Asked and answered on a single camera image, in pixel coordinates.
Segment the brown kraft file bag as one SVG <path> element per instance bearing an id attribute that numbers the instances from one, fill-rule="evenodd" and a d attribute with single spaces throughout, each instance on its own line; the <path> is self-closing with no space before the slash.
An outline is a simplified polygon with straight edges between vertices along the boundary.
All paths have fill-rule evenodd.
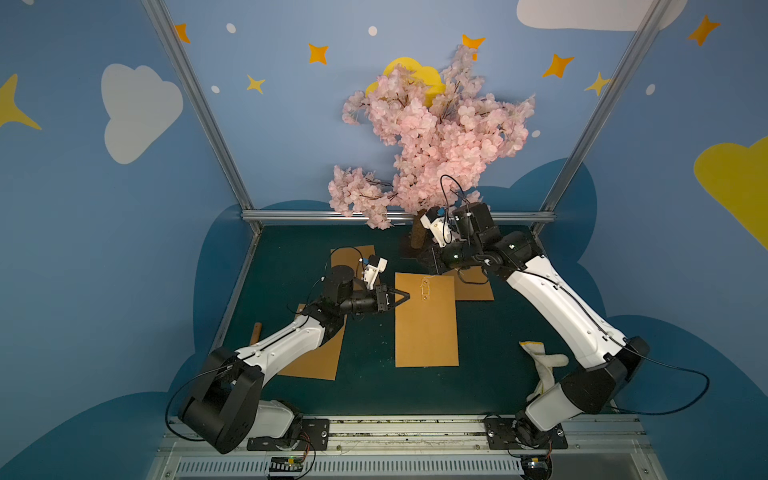
<path id="1" fill-rule="evenodd" d="M 451 270 L 444 276 L 454 279 L 456 301 L 493 301 L 489 278 L 479 266 Z"/>

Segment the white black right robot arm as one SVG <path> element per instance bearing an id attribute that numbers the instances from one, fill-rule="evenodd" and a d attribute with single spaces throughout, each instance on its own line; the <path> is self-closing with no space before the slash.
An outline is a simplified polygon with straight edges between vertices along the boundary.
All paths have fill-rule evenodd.
<path id="1" fill-rule="evenodd" d="M 648 344 L 626 337 L 586 305 L 531 233 L 502 234 L 486 204 L 470 203 L 451 213 L 432 208 L 420 223 L 435 241 L 421 253 L 424 266 L 438 274 L 479 267 L 497 275 L 539 311 L 580 366 L 517 414 L 520 442 L 538 446 L 561 422 L 600 413 L 642 365 Z"/>

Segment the aluminium left corner post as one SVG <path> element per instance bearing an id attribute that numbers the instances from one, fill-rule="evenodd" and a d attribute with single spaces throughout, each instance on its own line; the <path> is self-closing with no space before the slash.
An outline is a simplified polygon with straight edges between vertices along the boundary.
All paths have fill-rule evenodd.
<path id="1" fill-rule="evenodd" d="M 254 209 L 253 202 L 222 131 L 214 118 L 165 2 L 143 0 L 142 5 L 179 77 L 205 136 L 241 208 L 243 221 L 249 224 L 256 236 L 260 236 L 263 230 L 261 222 L 259 220 L 246 220 L 244 217 L 246 211 Z"/>

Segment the pink cherry blossom tree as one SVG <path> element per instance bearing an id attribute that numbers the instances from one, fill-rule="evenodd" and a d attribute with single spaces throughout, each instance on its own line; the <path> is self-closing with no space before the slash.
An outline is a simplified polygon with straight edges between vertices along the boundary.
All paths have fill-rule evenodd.
<path id="1" fill-rule="evenodd" d="M 449 66 L 429 76 L 394 63 L 374 89 L 345 101 L 344 123 L 366 118 L 383 144 L 400 151 L 391 180 L 361 167 L 336 166 L 328 184 L 335 212 L 362 214 L 370 228 L 384 230 L 392 225 L 394 208 L 416 214 L 480 200 L 476 189 L 487 167 L 525 146 L 536 101 L 506 102 L 483 94 L 484 79 L 473 71 L 475 52 L 459 46 Z"/>

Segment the right circuit board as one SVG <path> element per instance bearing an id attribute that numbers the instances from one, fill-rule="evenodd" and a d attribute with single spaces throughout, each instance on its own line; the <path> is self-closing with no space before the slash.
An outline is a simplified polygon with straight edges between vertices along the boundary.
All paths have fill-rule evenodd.
<path id="1" fill-rule="evenodd" d="M 520 459 L 523 480 L 549 480 L 553 467 L 550 458 L 546 457 L 522 457 Z"/>

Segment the aluminium front rail frame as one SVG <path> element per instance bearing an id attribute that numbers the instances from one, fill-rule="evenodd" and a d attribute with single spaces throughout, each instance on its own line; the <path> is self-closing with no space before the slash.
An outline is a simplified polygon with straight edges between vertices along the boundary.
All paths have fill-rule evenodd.
<path id="1" fill-rule="evenodd" d="M 663 479 L 666 474 L 640 420 L 583 415 L 565 421 L 568 448 L 491 450 L 479 415 L 327 416 L 328 447 L 222 455 L 170 434 L 150 479 L 522 479 L 522 457 L 546 457 L 550 479 Z M 269 476 L 271 457 L 305 459 L 299 476 Z"/>

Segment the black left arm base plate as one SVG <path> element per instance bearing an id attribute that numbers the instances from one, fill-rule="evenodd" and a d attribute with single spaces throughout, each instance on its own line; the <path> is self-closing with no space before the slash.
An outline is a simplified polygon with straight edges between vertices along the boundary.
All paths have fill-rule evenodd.
<path id="1" fill-rule="evenodd" d="M 299 451 L 309 447 L 312 451 L 325 451 L 328 447 L 330 420 L 302 418 L 294 420 L 280 438 L 249 437 L 248 451 Z"/>

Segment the brown wooden stick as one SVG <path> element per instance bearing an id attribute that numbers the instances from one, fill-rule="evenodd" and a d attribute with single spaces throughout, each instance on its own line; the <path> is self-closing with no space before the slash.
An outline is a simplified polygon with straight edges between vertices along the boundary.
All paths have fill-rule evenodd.
<path id="1" fill-rule="evenodd" d="M 261 338 L 261 332 L 262 332 L 263 325 L 260 322 L 257 322 L 254 324 L 251 337 L 250 337 L 250 345 L 256 344 L 259 342 Z"/>

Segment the brown kraft envelope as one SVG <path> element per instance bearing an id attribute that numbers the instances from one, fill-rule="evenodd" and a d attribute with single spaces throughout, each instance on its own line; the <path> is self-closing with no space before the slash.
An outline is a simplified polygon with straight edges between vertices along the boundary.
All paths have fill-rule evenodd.
<path id="1" fill-rule="evenodd" d="M 395 309 L 395 366 L 458 367 L 454 279 L 396 273 L 395 287 L 411 296 Z"/>
<path id="2" fill-rule="evenodd" d="M 294 378 L 334 381 L 338 372 L 343 339 L 346 330 L 342 328 L 335 336 L 319 348 L 303 354 L 278 375 Z"/>
<path id="3" fill-rule="evenodd" d="M 331 267 L 346 265 L 354 270 L 357 279 L 364 278 L 369 258 L 376 253 L 373 245 L 339 247 L 330 256 Z"/>

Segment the circuit board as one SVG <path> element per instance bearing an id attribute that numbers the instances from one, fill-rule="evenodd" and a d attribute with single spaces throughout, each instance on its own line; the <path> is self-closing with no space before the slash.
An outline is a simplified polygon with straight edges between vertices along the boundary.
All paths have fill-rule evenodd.
<path id="1" fill-rule="evenodd" d="M 520 459 L 523 480 L 549 480 L 553 467 L 550 458 L 546 457 L 522 457 Z"/>
<path id="2" fill-rule="evenodd" d="M 305 459 L 297 456 L 271 457 L 268 463 L 269 476 L 299 476 L 304 472 Z"/>

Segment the aluminium corner post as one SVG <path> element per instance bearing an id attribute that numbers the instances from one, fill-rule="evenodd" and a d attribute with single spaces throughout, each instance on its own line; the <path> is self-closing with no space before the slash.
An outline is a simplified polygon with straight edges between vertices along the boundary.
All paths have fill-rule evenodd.
<path id="1" fill-rule="evenodd" d="M 244 217 L 246 211 L 254 209 L 253 202 L 222 131 L 214 118 L 165 2 L 143 0 L 142 5 L 179 77 L 205 136 L 241 208 L 243 221 L 249 224 L 256 236 L 260 236 L 263 230 L 261 222 L 259 220 L 246 220 Z"/>
<path id="2" fill-rule="evenodd" d="M 605 92 L 600 95 L 584 130 L 541 204 L 537 221 L 531 224 L 531 231 L 535 237 L 542 233 L 548 223 L 555 221 L 555 210 L 558 204 L 599 137 L 634 73 L 642 63 L 658 33 L 662 30 L 662 20 L 671 5 L 671 0 L 655 0 L 650 3 L 645 16 L 613 72 L 612 80 Z"/>

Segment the white yellow cloth strip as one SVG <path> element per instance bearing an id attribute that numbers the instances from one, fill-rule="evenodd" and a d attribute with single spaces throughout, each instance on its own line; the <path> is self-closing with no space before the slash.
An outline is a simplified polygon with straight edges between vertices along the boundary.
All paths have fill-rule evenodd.
<path id="1" fill-rule="evenodd" d="M 545 345 L 542 342 L 524 341 L 520 342 L 519 345 L 533 360 L 539 376 L 539 381 L 534 391 L 526 397 L 526 401 L 531 402 L 554 387 L 555 377 L 553 370 L 566 367 L 569 364 L 569 358 L 564 354 L 547 354 Z"/>

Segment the dark metal tree base plate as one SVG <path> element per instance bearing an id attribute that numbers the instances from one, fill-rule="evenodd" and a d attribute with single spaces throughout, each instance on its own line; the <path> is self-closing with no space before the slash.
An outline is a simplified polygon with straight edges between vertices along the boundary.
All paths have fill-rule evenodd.
<path id="1" fill-rule="evenodd" d="M 400 239 L 399 252 L 402 258 L 430 261 L 440 253 L 439 244 L 427 231 L 407 232 Z"/>

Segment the left circuit board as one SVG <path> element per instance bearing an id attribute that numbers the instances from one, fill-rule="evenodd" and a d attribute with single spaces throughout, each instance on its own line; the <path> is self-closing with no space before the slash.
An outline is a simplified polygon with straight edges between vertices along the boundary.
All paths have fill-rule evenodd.
<path id="1" fill-rule="evenodd" d="M 305 459 L 297 456 L 271 457 L 268 463 L 269 476 L 299 476 L 304 472 Z"/>

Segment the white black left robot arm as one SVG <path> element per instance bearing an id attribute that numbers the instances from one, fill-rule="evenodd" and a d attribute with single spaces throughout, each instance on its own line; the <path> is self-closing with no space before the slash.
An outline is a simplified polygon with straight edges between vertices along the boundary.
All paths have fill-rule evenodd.
<path id="1" fill-rule="evenodd" d="M 336 266 L 323 278 L 322 293 L 283 329 L 236 351 L 213 350 L 189 381 L 178 412 L 196 434 L 192 440 L 221 454 L 250 438 L 273 440 L 282 449 L 303 442 L 303 415 L 285 402 L 263 400 L 263 387 L 295 360 L 329 343 L 348 315 L 387 312 L 410 299 L 405 291 L 377 284 L 378 275 L 376 267 L 358 278 L 353 268 Z"/>

